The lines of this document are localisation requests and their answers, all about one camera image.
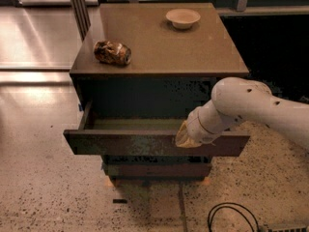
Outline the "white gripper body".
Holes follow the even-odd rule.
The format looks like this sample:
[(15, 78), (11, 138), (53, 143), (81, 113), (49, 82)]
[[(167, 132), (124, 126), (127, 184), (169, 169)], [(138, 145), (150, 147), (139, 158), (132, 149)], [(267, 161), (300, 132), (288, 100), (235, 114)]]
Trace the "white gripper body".
[(222, 119), (213, 106), (198, 106), (185, 122), (187, 140), (191, 144), (212, 143), (222, 133)]

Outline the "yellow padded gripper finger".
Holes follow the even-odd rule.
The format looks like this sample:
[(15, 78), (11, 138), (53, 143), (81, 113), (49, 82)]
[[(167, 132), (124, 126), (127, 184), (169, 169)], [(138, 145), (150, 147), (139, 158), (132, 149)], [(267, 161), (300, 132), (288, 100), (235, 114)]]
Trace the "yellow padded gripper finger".
[(197, 148), (201, 146), (201, 143), (194, 141), (188, 134), (186, 121), (183, 121), (179, 131), (175, 137), (175, 143), (180, 148)]

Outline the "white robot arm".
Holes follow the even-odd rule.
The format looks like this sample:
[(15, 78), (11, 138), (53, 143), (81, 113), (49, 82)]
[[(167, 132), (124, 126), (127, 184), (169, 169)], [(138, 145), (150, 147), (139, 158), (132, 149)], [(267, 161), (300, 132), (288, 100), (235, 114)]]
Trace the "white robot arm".
[(183, 121), (176, 145), (210, 144), (223, 131), (245, 121), (264, 124), (309, 148), (309, 105), (277, 98), (264, 83), (238, 77), (223, 78), (213, 86), (211, 99)]

